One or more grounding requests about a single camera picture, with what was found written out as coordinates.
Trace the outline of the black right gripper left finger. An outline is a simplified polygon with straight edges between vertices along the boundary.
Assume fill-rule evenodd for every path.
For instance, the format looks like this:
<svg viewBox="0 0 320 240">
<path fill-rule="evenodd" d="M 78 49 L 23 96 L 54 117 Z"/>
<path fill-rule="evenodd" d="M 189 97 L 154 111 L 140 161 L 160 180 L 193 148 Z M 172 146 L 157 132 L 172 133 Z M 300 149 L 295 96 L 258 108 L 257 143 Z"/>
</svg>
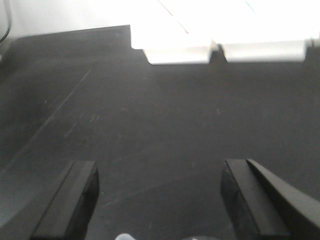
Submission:
<svg viewBox="0 0 320 240">
<path fill-rule="evenodd" d="M 100 191 L 95 161 L 70 161 L 0 228 L 2 240 L 83 240 Z"/>
</svg>

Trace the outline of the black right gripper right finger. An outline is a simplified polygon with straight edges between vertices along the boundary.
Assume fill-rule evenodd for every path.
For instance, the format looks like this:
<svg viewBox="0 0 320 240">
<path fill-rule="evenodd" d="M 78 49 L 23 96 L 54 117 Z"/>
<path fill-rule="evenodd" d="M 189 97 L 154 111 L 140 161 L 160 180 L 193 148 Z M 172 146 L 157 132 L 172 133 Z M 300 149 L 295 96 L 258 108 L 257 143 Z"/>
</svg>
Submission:
<svg viewBox="0 0 320 240">
<path fill-rule="evenodd" d="M 320 203 L 252 159 L 227 159 L 220 193 L 238 240 L 318 240 Z"/>
</svg>

